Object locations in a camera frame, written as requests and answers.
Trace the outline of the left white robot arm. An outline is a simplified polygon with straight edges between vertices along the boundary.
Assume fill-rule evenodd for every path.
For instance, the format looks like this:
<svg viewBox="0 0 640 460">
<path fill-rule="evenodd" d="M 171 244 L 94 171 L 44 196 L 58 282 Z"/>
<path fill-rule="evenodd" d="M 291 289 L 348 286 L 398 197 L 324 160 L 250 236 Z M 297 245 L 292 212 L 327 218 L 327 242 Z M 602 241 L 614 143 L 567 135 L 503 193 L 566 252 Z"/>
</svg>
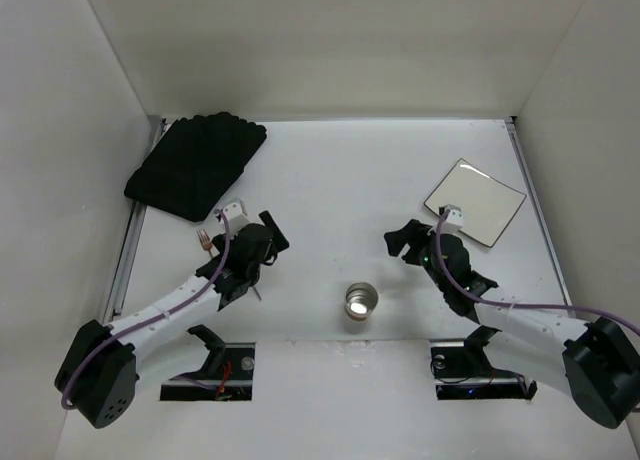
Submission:
<svg viewBox="0 0 640 460">
<path fill-rule="evenodd" d="M 262 267 L 290 243 L 269 211 L 252 222 L 232 203 L 216 215 L 223 227 L 213 240 L 218 253 L 182 285 L 132 315 L 79 328 L 54 380 L 63 409 L 105 428 L 153 380 L 186 381 L 228 399 L 225 385 L 242 364 L 205 322 L 254 289 Z"/>
</svg>

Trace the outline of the silver knife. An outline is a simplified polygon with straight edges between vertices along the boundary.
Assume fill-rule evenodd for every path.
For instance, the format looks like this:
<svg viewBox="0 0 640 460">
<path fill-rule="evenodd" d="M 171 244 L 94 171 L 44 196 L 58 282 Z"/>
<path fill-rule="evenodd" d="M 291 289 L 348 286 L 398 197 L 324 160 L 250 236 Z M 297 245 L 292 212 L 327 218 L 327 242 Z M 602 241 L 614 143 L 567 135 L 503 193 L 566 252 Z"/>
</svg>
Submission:
<svg viewBox="0 0 640 460">
<path fill-rule="evenodd" d="M 263 300 L 263 298 L 262 298 L 261 294 L 259 293 L 258 289 L 255 286 L 253 286 L 252 290 L 254 291 L 255 295 L 258 298 L 258 300 L 261 302 Z"/>
</svg>

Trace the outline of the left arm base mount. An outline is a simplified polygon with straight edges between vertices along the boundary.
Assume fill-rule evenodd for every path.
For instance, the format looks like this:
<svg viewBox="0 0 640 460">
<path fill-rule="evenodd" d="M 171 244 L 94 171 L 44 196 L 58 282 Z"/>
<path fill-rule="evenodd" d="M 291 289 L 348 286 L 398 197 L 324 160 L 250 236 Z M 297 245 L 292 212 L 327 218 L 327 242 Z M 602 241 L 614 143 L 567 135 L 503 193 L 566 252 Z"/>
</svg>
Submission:
<svg viewBox="0 0 640 460">
<path fill-rule="evenodd" d="M 188 330 L 207 355 L 195 370 L 163 383 L 159 400 L 164 402 L 248 402 L 253 396 L 255 343 L 227 343 L 204 325 Z"/>
</svg>

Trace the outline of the copper fork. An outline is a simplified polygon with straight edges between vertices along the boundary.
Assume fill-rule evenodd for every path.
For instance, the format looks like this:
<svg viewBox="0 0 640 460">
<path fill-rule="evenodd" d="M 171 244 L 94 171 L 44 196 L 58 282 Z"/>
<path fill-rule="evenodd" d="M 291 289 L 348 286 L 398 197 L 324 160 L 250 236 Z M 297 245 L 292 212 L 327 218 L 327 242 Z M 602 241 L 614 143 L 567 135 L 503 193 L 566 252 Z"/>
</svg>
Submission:
<svg viewBox="0 0 640 460">
<path fill-rule="evenodd" d="M 197 231 L 197 236 L 202 249 L 209 255 L 210 258 L 213 258 L 213 243 L 207 231 L 205 229 L 199 229 Z"/>
</svg>

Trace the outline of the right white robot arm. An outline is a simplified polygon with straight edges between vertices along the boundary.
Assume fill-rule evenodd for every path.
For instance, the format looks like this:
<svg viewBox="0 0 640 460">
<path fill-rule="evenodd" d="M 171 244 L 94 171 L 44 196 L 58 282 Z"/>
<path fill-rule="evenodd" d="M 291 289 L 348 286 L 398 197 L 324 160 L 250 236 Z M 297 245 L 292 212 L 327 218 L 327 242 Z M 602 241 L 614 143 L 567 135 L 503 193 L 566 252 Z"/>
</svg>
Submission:
<svg viewBox="0 0 640 460">
<path fill-rule="evenodd" d="M 639 352 L 622 321 L 571 318 L 570 306 L 490 300 L 499 285 L 471 267 L 462 240 L 410 220 L 385 233 L 392 257 L 422 268 L 458 316 L 476 324 L 465 343 L 486 368 L 539 381 L 571 398 L 596 424 L 615 429 L 639 407 Z"/>
</svg>

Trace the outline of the white square plate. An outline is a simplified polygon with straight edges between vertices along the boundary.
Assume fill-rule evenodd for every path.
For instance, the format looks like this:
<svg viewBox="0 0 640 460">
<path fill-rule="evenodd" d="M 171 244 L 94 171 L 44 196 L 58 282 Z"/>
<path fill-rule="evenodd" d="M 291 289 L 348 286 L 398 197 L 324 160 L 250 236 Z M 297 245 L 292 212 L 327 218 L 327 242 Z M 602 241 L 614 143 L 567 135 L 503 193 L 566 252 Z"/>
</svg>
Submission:
<svg viewBox="0 0 640 460">
<path fill-rule="evenodd" d="M 481 245 L 492 248 L 525 199 L 525 193 L 460 158 L 423 205 L 436 215 L 441 207 L 458 207 L 464 216 L 461 231 Z"/>
</svg>

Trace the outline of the metal cup brown base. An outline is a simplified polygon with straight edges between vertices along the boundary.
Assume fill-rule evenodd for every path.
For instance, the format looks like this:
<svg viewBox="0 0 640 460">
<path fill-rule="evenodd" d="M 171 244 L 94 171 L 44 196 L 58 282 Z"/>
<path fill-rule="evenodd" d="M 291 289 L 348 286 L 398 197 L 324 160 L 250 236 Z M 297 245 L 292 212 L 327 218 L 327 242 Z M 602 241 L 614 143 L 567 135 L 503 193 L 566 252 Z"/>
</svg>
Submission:
<svg viewBox="0 0 640 460">
<path fill-rule="evenodd" d="M 346 290 L 344 309 L 352 320 L 365 321 L 377 308 L 378 302 L 378 292 L 371 284 L 357 282 Z"/>
</svg>

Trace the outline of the black cloth placemat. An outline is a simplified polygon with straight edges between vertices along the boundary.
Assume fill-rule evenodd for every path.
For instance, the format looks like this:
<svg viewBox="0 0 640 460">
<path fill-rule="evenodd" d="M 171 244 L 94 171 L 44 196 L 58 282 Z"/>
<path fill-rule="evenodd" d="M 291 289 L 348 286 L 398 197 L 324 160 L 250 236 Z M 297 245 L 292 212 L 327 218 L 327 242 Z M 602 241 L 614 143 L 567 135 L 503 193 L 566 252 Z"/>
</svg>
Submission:
<svg viewBox="0 0 640 460">
<path fill-rule="evenodd" d="M 175 121 L 127 181 L 124 195 L 190 222 L 207 218 L 267 138 L 229 112 Z"/>
</svg>

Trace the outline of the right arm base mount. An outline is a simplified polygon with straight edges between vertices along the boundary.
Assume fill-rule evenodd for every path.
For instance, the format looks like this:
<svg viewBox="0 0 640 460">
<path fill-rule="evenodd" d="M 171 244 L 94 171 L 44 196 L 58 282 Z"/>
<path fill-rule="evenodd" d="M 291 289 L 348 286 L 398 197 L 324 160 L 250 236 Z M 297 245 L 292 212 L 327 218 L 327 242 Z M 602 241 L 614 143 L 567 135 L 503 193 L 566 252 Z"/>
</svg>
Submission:
<svg viewBox="0 0 640 460">
<path fill-rule="evenodd" d="M 478 327 L 464 339 L 438 340 L 430 346 L 430 371 L 440 401 L 524 400 L 538 391 L 534 380 L 492 366 L 485 354 L 497 330 Z"/>
</svg>

